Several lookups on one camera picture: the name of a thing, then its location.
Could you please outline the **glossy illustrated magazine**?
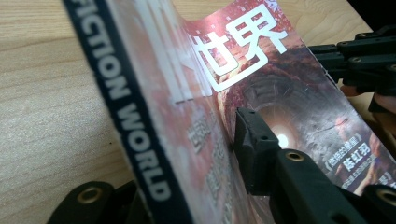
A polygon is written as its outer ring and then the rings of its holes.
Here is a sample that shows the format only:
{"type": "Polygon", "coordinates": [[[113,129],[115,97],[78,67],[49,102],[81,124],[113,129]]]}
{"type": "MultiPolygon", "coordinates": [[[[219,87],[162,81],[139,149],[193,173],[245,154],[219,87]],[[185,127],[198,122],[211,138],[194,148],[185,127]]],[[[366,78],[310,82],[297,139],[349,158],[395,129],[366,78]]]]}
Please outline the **glossy illustrated magazine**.
{"type": "Polygon", "coordinates": [[[152,224],[276,224],[239,170],[239,107],[368,224],[396,224],[396,160],[276,0],[233,0],[198,21],[172,0],[63,2],[152,224]]]}

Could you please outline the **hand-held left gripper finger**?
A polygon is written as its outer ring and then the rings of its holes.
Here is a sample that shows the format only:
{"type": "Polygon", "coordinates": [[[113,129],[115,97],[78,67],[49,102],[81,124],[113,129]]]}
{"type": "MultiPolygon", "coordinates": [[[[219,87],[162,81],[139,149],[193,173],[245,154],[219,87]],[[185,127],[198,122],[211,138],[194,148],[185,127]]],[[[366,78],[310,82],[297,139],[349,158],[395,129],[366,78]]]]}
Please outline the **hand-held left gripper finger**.
{"type": "Polygon", "coordinates": [[[251,109],[236,109],[233,150],[247,193],[269,198],[276,224],[368,224],[307,154],[281,148],[251,109]]]}

